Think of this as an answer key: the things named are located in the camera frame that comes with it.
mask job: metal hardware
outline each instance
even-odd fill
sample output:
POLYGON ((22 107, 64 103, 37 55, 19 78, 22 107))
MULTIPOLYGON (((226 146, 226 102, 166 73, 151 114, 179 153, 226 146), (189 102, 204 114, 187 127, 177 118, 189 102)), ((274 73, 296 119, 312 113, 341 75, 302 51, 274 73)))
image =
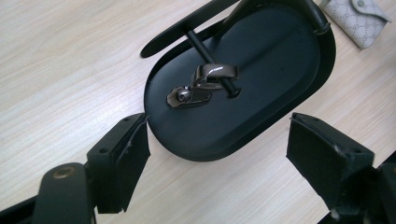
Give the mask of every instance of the metal hardware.
POLYGON ((211 98, 211 92, 223 89, 219 78, 238 79, 238 69, 221 63, 207 63, 198 66, 190 86, 177 87, 167 96, 167 103, 175 109, 205 105, 211 98))

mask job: wooden floor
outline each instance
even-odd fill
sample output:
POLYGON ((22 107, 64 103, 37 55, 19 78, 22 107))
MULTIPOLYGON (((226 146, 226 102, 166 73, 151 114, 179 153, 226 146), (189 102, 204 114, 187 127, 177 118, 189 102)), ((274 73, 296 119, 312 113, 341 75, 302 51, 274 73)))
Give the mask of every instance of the wooden floor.
MULTIPOLYGON (((0 210, 37 194, 50 168, 84 163, 118 120, 144 111, 145 82, 164 51, 141 59, 140 50, 207 2, 0 3, 0 210)), ((377 3, 396 21, 394 1, 377 3)), ((332 75, 293 110, 370 148, 375 166, 396 149, 395 25, 360 50, 332 23, 332 75)), ((233 155, 204 163, 171 154, 149 132, 152 155, 128 211, 98 222, 317 223, 327 208, 285 157, 289 117, 233 155)))

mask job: black object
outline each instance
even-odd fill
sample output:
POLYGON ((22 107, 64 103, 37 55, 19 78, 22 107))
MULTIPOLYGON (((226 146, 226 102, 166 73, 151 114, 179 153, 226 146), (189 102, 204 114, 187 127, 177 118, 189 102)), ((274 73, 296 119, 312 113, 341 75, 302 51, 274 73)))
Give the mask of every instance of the black object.
POLYGON ((95 223, 99 213, 126 211, 149 158, 147 116, 122 119, 87 154, 85 165, 48 171, 37 196, 0 212, 0 223, 95 223))
POLYGON ((187 160, 214 161, 234 153, 317 91, 332 71, 332 30, 310 1, 241 1, 229 18, 193 32, 234 2, 208 3, 141 52, 148 57, 185 34, 189 38, 154 65, 144 96, 156 138, 187 160), (196 107, 174 104, 178 96, 180 102, 190 99, 186 84, 197 67, 216 60, 238 67, 238 79, 219 79, 228 94, 199 92, 196 107), (233 92, 236 97, 227 97, 233 92))
POLYGON ((287 157, 332 212, 319 223, 396 223, 396 163, 373 168, 372 151, 322 120, 297 113, 287 157))

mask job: wooden table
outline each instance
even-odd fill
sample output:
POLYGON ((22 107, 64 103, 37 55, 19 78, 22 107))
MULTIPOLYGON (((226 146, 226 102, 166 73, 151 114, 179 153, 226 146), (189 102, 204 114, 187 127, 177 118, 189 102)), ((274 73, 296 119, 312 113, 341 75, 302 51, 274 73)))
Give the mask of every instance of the wooden table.
MULTIPOLYGON (((164 51, 143 60, 140 50, 207 2, 0 3, 0 210, 37 194, 50 168, 84 163, 118 120, 144 111, 145 82, 164 51)), ((392 0, 377 2, 396 20, 392 0)), ((293 111, 370 148, 377 166, 396 149, 395 24, 365 50, 332 28, 332 75, 293 111)), ((185 161, 149 132, 152 155, 128 211, 99 223, 317 223, 327 208, 285 157, 289 117, 213 162, 185 161)))

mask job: wallet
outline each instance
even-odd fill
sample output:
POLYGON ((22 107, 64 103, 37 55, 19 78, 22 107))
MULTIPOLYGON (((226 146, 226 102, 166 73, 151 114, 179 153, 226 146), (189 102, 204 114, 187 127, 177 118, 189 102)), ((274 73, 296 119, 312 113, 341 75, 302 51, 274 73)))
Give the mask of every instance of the wallet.
POLYGON ((322 0, 319 6, 361 49, 370 47, 391 22, 373 0, 322 0))

